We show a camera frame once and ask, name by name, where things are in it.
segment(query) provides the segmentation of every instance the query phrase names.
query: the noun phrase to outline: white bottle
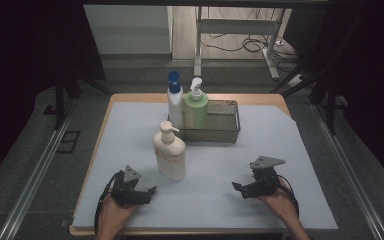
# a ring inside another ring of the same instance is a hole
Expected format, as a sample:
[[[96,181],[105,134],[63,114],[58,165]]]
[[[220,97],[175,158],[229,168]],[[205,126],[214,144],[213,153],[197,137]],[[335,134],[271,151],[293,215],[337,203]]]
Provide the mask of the white bottle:
[[[168,74],[168,117],[173,127],[183,129],[183,89],[179,83],[179,73]]]
[[[153,143],[159,171],[175,181],[186,175],[185,143],[172,131],[178,132],[169,121],[160,124],[160,131],[155,134]]]

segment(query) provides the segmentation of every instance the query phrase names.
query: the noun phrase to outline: soap dispenser bottle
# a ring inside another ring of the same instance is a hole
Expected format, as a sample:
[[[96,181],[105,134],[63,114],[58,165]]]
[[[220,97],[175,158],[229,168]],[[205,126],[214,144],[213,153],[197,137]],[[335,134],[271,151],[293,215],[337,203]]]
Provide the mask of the soap dispenser bottle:
[[[183,89],[179,78],[177,71],[171,71],[168,74],[168,117],[173,127],[183,129]]]
[[[208,96],[199,89],[201,78],[194,78],[191,91],[184,97],[184,126],[185,129],[203,129],[207,121]]]
[[[169,121],[160,124],[160,132],[155,134],[153,143],[158,170],[165,176],[180,181],[186,175],[185,143],[172,131],[178,132]]]

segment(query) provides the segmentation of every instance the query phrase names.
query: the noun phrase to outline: label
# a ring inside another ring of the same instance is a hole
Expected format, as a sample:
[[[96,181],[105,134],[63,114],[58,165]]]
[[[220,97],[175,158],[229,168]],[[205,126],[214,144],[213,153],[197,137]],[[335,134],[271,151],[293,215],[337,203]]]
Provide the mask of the label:
[[[160,157],[161,159],[166,160],[167,162],[180,162],[180,156],[173,156],[168,153],[165,153],[157,148],[154,148],[155,155]]]

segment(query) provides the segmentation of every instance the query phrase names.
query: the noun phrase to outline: white table surface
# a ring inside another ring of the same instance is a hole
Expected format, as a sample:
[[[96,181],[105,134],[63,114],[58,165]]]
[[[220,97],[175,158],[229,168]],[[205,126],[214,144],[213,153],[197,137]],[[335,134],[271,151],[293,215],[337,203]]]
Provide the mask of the white table surface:
[[[105,185],[129,164],[142,174],[137,191],[157,186],[151,203],[141,206],[126,229],[185,229],[250,232],[285,230],[255,199],[243,199],[231,182],[254,182],[249,163],[259,155],[284,159],[278,174],[292,184],[306,229],[337,229],[296,123],[274,106],[239,105],[241,131],[236,144],[186,142],[186,177],[175,182],[160,174],[152,137],[167,118],[166,103],[113,104],[72,226],[93,228]]]

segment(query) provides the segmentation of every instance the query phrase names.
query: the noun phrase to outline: hand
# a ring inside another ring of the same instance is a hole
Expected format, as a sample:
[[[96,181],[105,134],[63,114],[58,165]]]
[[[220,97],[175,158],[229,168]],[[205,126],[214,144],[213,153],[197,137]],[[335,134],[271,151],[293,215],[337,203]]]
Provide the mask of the hand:
[[[280,184],[289,189],[282,178],[279,177],[279,180]],[[272,213],[282,221],[286,219],[298,218],[291,199],[288,194],[280,188],[276,189],[272,195],[261,195],[256,198],[264,202],[270,208]]]
[[[279,180],[283,186],[289,188],[282,178],[279,177]],[[270,211],[282,220],[291,233],[292,239],[310,240],[310,236],[305,231],[298,218],[294,204],[288,194],[282,189],[278,188],[272,195],[261,195],[256,198],[264,202],[269,207]]]
[[[119,207],[117,202],[111,197],[111,194],[107,194],[102,202],[102,210],[99,215],[97,239],[114,239],[121,232],[124,225],[137,208],[138,206],[129,208]]]

